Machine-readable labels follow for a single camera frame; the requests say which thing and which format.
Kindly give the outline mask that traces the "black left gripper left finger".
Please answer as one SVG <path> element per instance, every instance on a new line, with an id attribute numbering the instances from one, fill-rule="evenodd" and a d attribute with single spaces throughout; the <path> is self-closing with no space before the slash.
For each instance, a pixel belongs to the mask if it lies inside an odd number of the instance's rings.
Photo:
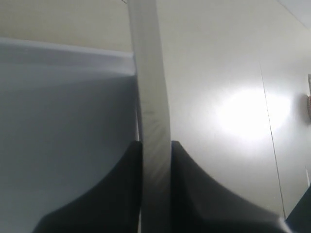
<path id="1" fill-rule="evenodd" d="M 34 232 L 136 233 L 142 196 L 142 163 L 142 143 L 133 141 L 96 186 L 45 215 Z"/>

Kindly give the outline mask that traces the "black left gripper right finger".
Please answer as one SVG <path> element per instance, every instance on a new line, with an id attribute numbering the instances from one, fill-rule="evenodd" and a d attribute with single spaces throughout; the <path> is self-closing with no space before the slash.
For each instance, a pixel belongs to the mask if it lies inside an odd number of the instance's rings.
<path id="1" fill-rule="evenodd" d="M 210 177 L 172 141 L 173 233 L 290 233 L 280 216 L 241 198 Z"/>

